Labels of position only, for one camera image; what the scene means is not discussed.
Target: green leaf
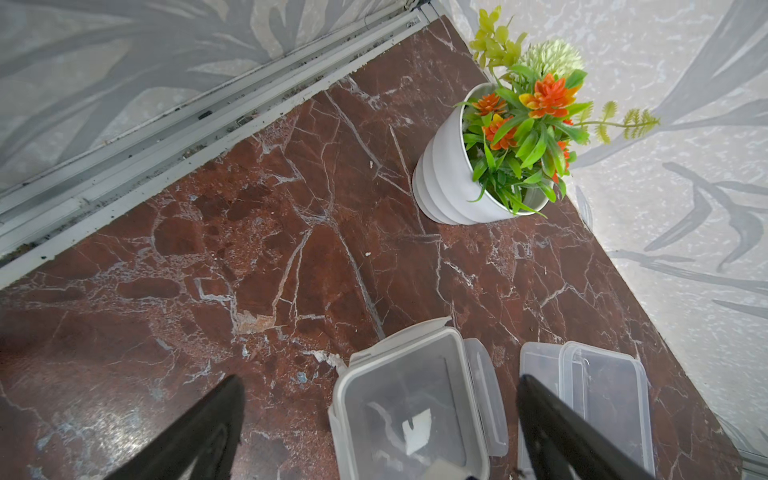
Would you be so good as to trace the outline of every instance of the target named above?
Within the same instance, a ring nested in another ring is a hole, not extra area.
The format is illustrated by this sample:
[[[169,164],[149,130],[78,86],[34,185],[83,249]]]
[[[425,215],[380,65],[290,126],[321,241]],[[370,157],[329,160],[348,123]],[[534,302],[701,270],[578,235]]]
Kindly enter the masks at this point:
[[[566,125],[561,121],[553,123],[552,126],[569,136],[579,145],[586,145],[589,143],[589,133],[581,130],[580,128],[571,127],[570,125]]]
[[[501,45],[496,43],[496,41],[491,37],[486,37],[485,48],[485,53],[490,58],[501,58],[504,56]]]
[[[522,145],[520,145],[520,148],[518,149],[518,158],[526,158],[533,150],[533,147],[536,145],[536,140],[538,140],[538,135],[535,131],[532,131],[530,134],[528,134],[528,136],[525,138],[525,141],[522,143]]]
[[[508,70],[513,71],[514,73],[522,77],[525,77],[525,79],[530,81],[531,83],[533,83],[537,79],[536,72],[526,67],[525,65],[515,64],[515,65],[512,65]]]
[[[654,117],[649,110],[643,110],[641,115],[641,123],[645,125],[638,125],[632,129],[632,138],[640,138],[646,135],[648,132],[654,129],[661,123],[661,119]]]
[[[528,120],[524,121],[520,124],[518,127],[518,130],[515,132],[515,141],[520,144],[520,140],[525,138],[526,135],[528,135],[528,132],[531,131],[533,128],[533,124],[536,122],[533,118],[529,118]]]
[[[547,150],[547,131],[544,128],[544,125],[541,126],[541,134],[539,135],[538,141],[536,142],[536,146],[533,147],[533,150],[531,150],[531,153],[528,154],[528,156],[523,160],[523,168],[528,168],[536,161],[541,158],[542,155],[544,155],[544,152]]]
[[[603,121],[609,120],[616,116],[616,110],[618,108],[619,105],[612,100],[603,105]]]
[[[496,192],[496,195],[494,195],[493,197],[496,200],[498,200],[502,205],[504,205],[504,207],[507,210],[511,211],[510,208],[509,208],[509,198],[508,198],[507,192],[505,192],[503,190],[499,191],[499,192]]]
[[[560,189],[560,196],[565,198],[565,194],[567,193],[567,188],[565,187],[565,179],[560,178],[560,183],[558,184],[558,188]]]
[[[480,189],[480,196],[475,198],[474,200],[469,200],[470,204],[473,204],[474,202],[479,202],[480,201],[480,199],[482,198],[483,194],[485,193],[485,188],[486,188],[487,185],[488,185],[488,182],[484,182],[482,184],[482,188]]]
[[[491,19],[487,17],[483,18],[483,16],[480,15],[480,29],[488,33],[493,32],[493,22],[491,22]]]
[[[526,204],[522,203],[522,201],[521,201],[521,200],[518,200],[516,197],[510,196],[510,197],[509,197],[509,200],[510,200],[510,201],[511,201],[511,202],[512,202],[512,203],[513,203],[515,206],[517,206],[518,208],[520,208],[520,209],[522,209],[522,210],[525,210],[525,211],[528,211],[528,212],[533,212],[533,213],[535,213],[535,214],[539,214],[539,215],[541,215],[542,217],[546,218],[546,216],[545,216],[544,214],[542,214],[541,212],[537,212],[536,210],[534,210],[534,209],[530,208],[528,205],[526,205]]]
[[[515,174],[515,176],[517,178],[523,178],[523,169],[520,166],[520,162],[518,162],[518,159],[515,158],[515,154],[512,153],[512,151],[509,151],[505,159],[509,164],[509,167],[512,169],[512,172]]]
[[[502,65],[516,64],[520,59],[520,48],[509,40],[507,40],[506,47],[507,53],[502,57]]]
[[[627,124],[639,124],[640,123],[640,108],[630,108],[627,114],[624,116],[624,121],[621,122]]]
[[[484,161],[479,161],[475,165],[475,171],[472,172],[472,181],[476,182],[480,180],[480,177],[485,173],[485,171],[488,169],[488,165]]]
[[[511,212],[516,215],[517,212],[520,211],[520,207],[518,206],[518,202],[520,201],[520,192],[517,189],[514,189],[511,192],[507,192],[507,198],[508,203],[512,206]]]
[[[591,106],[592,106],[591,101],[586,101],[583,104],[573,104],[570,107],[568,107],[568,116],[580,114],[582,111],[587,110]]]
[[[594,110],[594,102],[591,102],[591,101],[590,101],[590,102],[588,102],[588,103],[589,103],[589,106],[588,106],[588,107],[586,107],[586,108],[585,108],[585,109],[584,109],[584,110],[583,110],[583,111],[582,111],[582,112],[579,114],[579,117],[578,117],[578,120],[579,120],[579,121],[587,121],[587,120],[589,120],[589,117],[591,117],[591,116],[592,116],[592,111]]]
[[[551,202],[558,201],[558,196],[554,194],[554,190],[552,190],[552,187],[550,187],[549,185],[547,185],[544,182],[540,182],[538,184],[538,186],[539,186],[539,188],[541,188],[541,191],[544,192],[544,195],[547,196],[549,201],[551,201]]]
[[[515,117],[515,118],[510,118],[509,120],[504,122],[504,124],[498,128],[498,130],[496,131],[496,134],[493,136],[493,141],[491,142],[491,145],[496,145],[502,138],[504,138],[504,136],[507,133],[509,133],[509,131],[512,128],[517,127],[520,123],[523,122],[524,119],[525,118],[523,117]]]
[[[518,36],[518,39],[515,41],[515,45],[517,45],[518,47],[523,45],[523,40],[525,40],[525,37],[527,37],[527,36],[528,36],[528,33],[526,31],[522,32]]]
[[[520,121],[520,122],[523,122],[523,121],[526,121],[526,120],[528,120],[528,112],[529,112],[529,111],[530,111],[530,110],[528,110],[528,109],[525,109],[525,110],[519,110],[519,109],[517,109],[517,108],[512,108],[512,109],[509,111],[509,114],[510,114],[512,117],[514,117],[516,120],[518,120],[518,121]]]
[[[505,43],[507,41],[507,38],[509,38],[509,28],[506,28],[504,25],[502,25],[499,28],[496,28],[496,35],[494,35],[496,38],[496,41],[498,43]]]
[[[547,131],[547,149],[548,149],[548,153],[552,157],[552,160],[554,160],[554,169],[561,176],[564,175],[565,174],[565,155],[563,154],[563,150],[560,148],[560,145],[558,145],[558,142],[554,139],[554,137],[550,134],[549,131]]]
[[[544,176],[544,173],[541,171],[541,168],[536,170],[536,173],[531,175],[530,177],[523,180],[524,184],[537,184],[541,178]]]
[[[482,141],[482,136],[477,134],[464,134],[464,142],[468,143],[471,141]]]
[[[469,47],[475,51],[483,50],[485,48],[485,40],[472,40],[469,42]]]
[[[552,175],[554,175],[555,172],[554,158],[552,158],[549,152],[547,152],[547,154],[544,156],[544,159],[541,161],[541,167],[544,170],[544,175],[552,178]]]
[[[491,149],[488,148],[488,144],[485,142],[485,139],[482,139],[482,146],[485,149],[485,162],[488,163],[488,168],[491,169],[491,171],[496,170],[496,159],[493,157],[493,154],[491,153]]]
[[[608,145],[611,142],[611,137],[608,135],[607,126],[603,124],[596,125],[594,131],[598,134],[598,137],[604,144]]]
[[[568,79],[565,81],[566,88],[574,88],[584,83],[584,77],[587,76],[587,72],[584,70],[573,70],[573,73],[568,75]]]
[[[496,89],[496,94],[503,100],[506,100],[508,104],[517,108],[518,110],[525,109],[525,106],[520,102],[518,95],[506,87],[499,87]]]

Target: wallpaper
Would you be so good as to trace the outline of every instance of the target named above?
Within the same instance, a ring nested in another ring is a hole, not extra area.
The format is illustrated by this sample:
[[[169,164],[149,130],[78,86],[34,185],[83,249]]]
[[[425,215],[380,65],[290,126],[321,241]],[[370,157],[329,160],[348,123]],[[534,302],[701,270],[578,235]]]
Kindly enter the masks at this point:
[[[0,0],[0,191],[400,0]]]
[[[498,5],[442,3],[466,38]],[[768,455],[768,2],[501,4],[512,37],[581,49],[582,101],[655,107],[652,135],[578,152],[569,195],[724,428]]]

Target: plastic container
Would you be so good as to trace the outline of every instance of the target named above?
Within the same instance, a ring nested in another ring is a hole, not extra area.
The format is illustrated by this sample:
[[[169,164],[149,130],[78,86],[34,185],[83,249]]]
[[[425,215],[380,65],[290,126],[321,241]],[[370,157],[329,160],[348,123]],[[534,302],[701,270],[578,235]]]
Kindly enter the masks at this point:
[[[349,359],[328,416],[341,480],[418,480],[438,458],[480,480],[508,432],[490,356],[445,324],[410,326]]]
[[[624,454],[655,475],[648,378],[640,361],[579,342],[529,342],[520,352],[520,375],[525,373],[536,377]],[[518,468],[533,475],[520,427]]]

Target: plastic latch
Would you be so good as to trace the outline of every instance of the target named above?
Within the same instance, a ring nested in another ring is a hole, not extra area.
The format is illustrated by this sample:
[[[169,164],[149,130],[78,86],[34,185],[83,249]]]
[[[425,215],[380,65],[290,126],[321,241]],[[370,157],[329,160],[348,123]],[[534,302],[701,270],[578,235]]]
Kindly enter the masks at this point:
[[[480,410],[488,454],[491,457],[503,457],[509,452],[507,415],[491,356],[478,339],[465,339],[464,350],[467,352],[472,388]]]
[[[336,452],[336,463],[339,465],[340,480],[352,480],[352,459],[350,445],[347,445],[346,435],[341,426],[341,422],[333,411],[333,405],[328,408],[328,421],[331,424],[331,436],[333,437],[333,450]]]
[[[388,352],[391,349],[395,349],[401,345],[411,342],[415,339],[421,338],[428,333],[432,333],[435,330],[439,330],[445,326],[451,319],[450,316],[442,316],[440,318],[426,320],[415,325],[411,325],[408,328],[402,329],[397,333],[386,337],[384,340],[380,340],[374,346],[355,352],[349,358],[349,366],[362,362],[369,357],[381,355],[384,352]]]

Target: marble floor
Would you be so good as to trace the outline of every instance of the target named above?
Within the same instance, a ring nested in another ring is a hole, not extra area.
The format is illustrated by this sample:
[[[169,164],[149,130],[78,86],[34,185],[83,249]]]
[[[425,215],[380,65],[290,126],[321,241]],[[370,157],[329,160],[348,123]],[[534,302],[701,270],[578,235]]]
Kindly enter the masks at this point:
[[[450,227],[409,175],[484,81],[437,21],[0,293],[0,477],[101,478],[226,374],[246,386],[233,478],[338,478],[338,358],[451,315],[491,353],[511,435],[527,341],[641,359],[657,476],[740,460],[567,201]]]

